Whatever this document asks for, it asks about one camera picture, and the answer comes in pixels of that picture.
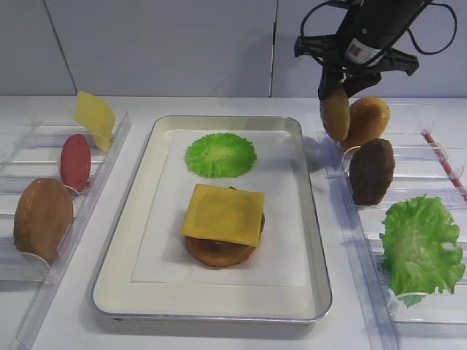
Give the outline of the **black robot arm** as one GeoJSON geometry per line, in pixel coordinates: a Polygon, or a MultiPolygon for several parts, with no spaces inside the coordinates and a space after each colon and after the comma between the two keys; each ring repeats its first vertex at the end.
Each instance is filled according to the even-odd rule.
{"type": "Polygon", "coordinates": [[[381,73],[386,71],[413,75],[419,68],[417,57],[393,45],[429,4],[429,1],[324,1],[313,7],[301,21],[294,54],[309,55],[322,66],[318,98],[324,101],[338,85],[343,85],[346,95],[352,97],[378,84],[381,73]],[[307,36],[306,22],[324,6],[347,10],[337,32],[307,36]]]}

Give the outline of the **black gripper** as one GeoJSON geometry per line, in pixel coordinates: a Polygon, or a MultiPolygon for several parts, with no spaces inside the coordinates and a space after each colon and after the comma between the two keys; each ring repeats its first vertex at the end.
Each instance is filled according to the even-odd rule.
{"type": "Polygon", "coordinates": [[[403,71],[408,76],[418,69],[418,59],[414,55],[389,47],[379,51],[367,47],[357,39],[350,44],[351,51],[358,53],[358,59],[364,53],[375,52],[362,62],[354,62],[339,51],[336,35],[298,36],[294,44],[296,57],[308,55],[319,63],[323,70],[318,88],[318,98],[325,100],[341,82],[344,72],[344,91],[348,98],[366,88],[375,86],[386,71],[403,71]]]}

